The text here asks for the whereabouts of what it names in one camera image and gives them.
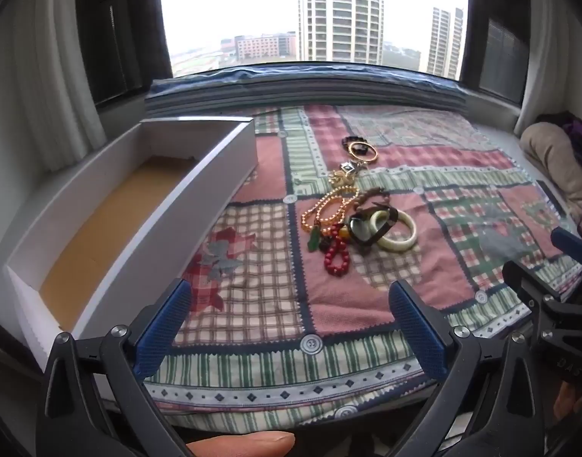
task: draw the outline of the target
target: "green pendant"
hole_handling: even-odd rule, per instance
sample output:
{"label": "green pendant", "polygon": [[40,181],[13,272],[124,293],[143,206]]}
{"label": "green pendant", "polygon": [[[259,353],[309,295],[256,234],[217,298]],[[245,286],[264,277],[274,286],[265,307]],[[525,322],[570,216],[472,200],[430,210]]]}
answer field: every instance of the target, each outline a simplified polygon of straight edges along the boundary
{"label": "green pendant", "polygon": [[308,240],[308,252],[314,252],[318,249],[318,243],[321,241],[321,227],[315,225],[310,230],[310,239]]}

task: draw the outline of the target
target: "white curtain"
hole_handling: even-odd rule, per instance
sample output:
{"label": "white curtain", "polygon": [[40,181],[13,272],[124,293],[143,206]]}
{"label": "white curtain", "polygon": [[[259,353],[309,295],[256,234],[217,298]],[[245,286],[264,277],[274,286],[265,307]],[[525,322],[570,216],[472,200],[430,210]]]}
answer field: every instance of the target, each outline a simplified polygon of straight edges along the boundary
{"label": "white curtain", "polygon": [[22,103],[43,161],[55,171],[106,142],[84,69],[75,0],[16,0],[15,19]]}
{"label": "white curtain", "polygon": [[568,16],[563,0],[531,0],[530,62],[515,134],[537,115],[563,109],[568,68]]}

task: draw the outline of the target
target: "white box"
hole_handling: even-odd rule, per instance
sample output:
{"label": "white box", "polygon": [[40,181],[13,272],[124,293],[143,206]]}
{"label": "white box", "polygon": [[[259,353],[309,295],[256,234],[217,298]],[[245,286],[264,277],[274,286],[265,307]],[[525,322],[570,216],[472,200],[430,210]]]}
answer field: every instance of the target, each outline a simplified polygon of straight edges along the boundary
{"label": "white box", "polygon": [[257,165],[251,118],[144,120],[77,170],[31,224],[4,274],[15,294],[22,331],[45,369],[62,330],[39,295],[67,244],[105,198],[147,159],[191,158],[197,164],[151,213],[110,266],[77,320],[74,338],[104,335],[129,324],[162,294],[208,235]]}

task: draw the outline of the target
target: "red bead bracelet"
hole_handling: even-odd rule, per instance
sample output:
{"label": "red bead bracelet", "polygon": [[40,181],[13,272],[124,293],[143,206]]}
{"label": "red bead bracelet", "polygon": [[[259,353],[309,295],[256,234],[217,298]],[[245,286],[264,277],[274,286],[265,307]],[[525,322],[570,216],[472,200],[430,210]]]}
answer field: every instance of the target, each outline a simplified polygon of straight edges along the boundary
{"label": "red bead bracelet", "polygon": [[[350,255],[348,254],[348,249],[346,247],[346,242],[338,236],[337,230],[331,232],[331,236],[333,240],[331,241],[331,246],[327,249],[327,253],[325,254],[325,269],[330,275],[333,276],[342,276],[348,273],[348,267],[350,265]],[[340,253],[342,257],[342,265],[335,266],[333,264],[333,258]]]}

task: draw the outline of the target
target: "pillow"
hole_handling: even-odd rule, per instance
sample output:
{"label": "pillow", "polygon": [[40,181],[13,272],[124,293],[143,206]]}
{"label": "pillow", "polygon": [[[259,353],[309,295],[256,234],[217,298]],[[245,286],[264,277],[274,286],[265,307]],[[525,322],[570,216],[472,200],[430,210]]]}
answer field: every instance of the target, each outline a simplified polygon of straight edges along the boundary
{"label": "pillow", "polygon": [[558,186],[572,219],[578,223],[582,216],[582,167],[566,132],[546,121],[534,123],[524,130],[520,147],[531,163]]}

